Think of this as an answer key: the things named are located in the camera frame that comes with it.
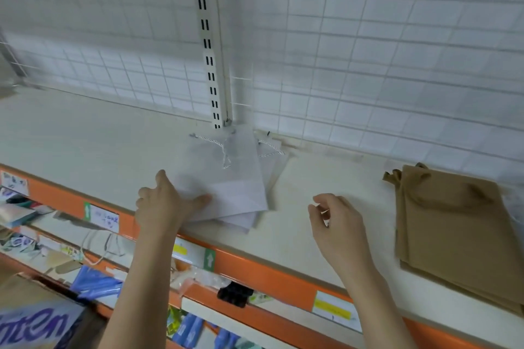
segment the yellow sticker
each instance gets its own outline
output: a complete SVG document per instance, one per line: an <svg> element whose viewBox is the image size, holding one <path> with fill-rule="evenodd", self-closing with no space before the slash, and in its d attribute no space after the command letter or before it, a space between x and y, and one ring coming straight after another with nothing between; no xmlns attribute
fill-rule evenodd
<svg viewBox="0 0 524 349"><path fill-rule="evenodd" d="M179 254L182 254L182 255L187 255L187 248L184 248L182 246L179 246L178 244L175 244L173 246L173 251L175 253L179 253Z"/></svg>
<svg viewBox="0 0 524 349"><path fill-rule="evenodd" d="M317 308L322 309L322 310L324 310L324 311L326 311L328 313L331 313L334 316L339 316L339 317L341 317L343 319L347 319L347 320L351 319L351 312L350 311L342 309L342 308L339 308L338 306L331 305L330 303L322 301L320 299L316 299L315 300L314 306L316 306Z"/></svg>

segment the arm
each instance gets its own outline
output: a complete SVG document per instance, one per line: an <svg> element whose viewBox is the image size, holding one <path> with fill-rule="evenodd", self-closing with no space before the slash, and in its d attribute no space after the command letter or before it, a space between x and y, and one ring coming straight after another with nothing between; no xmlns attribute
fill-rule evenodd
<svg viewBox="0 0 524 349"><path fill-rule="evenodd" d="M319 194L309 205L313 237L354 301L368 349L416 349L385 279L371 258L361 214L342 196ZM323 219L329 219L326 227Z"/></svg>
<svg viewBox="0 0 524 349"><path fill-rule="evenodd" d="M210 195L184 200L161 170L157 187L141 188L135 218L141 225L135 253L99 349L166 347L171 253L182 223Z"/></svg>

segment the stack of paper bags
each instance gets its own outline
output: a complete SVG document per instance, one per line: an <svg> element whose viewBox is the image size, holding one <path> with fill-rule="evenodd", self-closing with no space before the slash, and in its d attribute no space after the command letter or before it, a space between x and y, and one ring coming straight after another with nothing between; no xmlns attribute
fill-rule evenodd
<svg viewBox="0 0 524 349"><path fill-rule="evenodd" d="M216 219L248 232L257 214L268 210L266 192L285 167L281 142L260 142L249 125L195 133L187 140L183 162L176 172L167 171L168 177L184 196L213 195L190 222Z"/></svg>
<svg viewBox="0 0 524 349"><path fill-rule="evenodd" d="M421 163L383 179L396 188L403 269L524 315L524 257L496 183Z"/></svg>

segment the slotted metal post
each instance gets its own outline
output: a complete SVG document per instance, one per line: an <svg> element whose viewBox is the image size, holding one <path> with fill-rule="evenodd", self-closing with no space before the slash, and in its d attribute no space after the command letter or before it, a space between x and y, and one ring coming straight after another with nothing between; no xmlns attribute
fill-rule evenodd
<svg viewBox="0 0 524 349"><path fill-rule="evenodd" d="M200 31L202 56L206 69L211 100L211 123L214 128L223 128L231 124L231 90L224 75L220 39L218 0L195 0L196 25Z"/></svg>

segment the hand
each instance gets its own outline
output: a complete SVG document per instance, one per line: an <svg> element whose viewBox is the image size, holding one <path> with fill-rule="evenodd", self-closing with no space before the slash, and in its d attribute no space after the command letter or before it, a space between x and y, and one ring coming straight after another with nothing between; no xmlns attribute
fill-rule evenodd
<svg viewBox="0 0 524 349"><path fill-rule="evenodd" d="M308 206L309 219L324 258L341 279L366 272L373 260L362 215L342 196L318 194L313 200L319 205ZM324 224L327 219L329 227Z"/></svg>
<svg viewBox="0 0 524 349"><path fill-rule="evenodd" d="M167 234L175 239L180 226L198 210L211 201L210 194L198 196L193 200L182 199L169 181L164 170L155 176L157 187L140 188L136 201L138 210L135 218L141 232L153 232L155 236Z"/></svg>

